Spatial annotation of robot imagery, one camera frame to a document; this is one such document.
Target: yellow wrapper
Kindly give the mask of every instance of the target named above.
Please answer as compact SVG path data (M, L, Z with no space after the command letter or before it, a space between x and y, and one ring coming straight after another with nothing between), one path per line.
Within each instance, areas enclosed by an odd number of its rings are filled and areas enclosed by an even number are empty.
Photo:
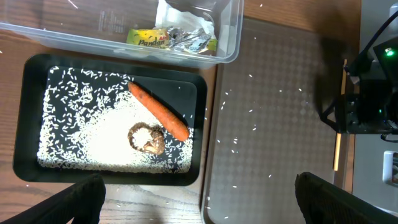
M169 45L169 35L166 29L131 29L126 42L146 47L166 48Z

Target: wooden table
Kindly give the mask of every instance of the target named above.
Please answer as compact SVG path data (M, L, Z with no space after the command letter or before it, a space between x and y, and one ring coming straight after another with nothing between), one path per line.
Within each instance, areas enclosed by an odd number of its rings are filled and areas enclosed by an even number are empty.
M360 6L360 0L246 0L244 14L256 19L318 32L343 40L357 49ZM3 221L70 186L70 184L24 182L12 171L25 61L31 55L39 53L94 57L118 62L129 61L49 49L5 30L0 30L0 51L2 52L0 54L0 221ZM188 187L107 185L101 223L201 223L199 203L216 68L203 70L200 73L208 85L206 112L208 119L205 122L199 178Z

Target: plastic bin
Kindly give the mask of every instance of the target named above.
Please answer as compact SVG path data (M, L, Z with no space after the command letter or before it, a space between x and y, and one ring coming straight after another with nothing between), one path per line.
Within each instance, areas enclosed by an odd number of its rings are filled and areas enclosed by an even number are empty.
M47 47L186 67L208 68L232 62L238 56L243 0L167 3L214 21L216 55L126 44L129 29L155 26L158 0L3 0L0 29L28 36Z

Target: orange carrot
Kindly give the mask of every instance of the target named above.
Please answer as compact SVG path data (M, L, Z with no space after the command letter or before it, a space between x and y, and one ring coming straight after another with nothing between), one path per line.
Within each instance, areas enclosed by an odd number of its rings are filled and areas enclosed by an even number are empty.
M129 90L163 124L171 135L180 141L188 139L188 128L163 104L134 83L129 83Z

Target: brown mushroom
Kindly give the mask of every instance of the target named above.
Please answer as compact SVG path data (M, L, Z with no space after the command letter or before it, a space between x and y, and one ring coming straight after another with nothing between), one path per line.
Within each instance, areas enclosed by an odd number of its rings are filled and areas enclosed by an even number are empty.
M140 122L135 124L127 135L130 146L141 152L160 155L164 152L165 144L162 128L159 125L150 127Z

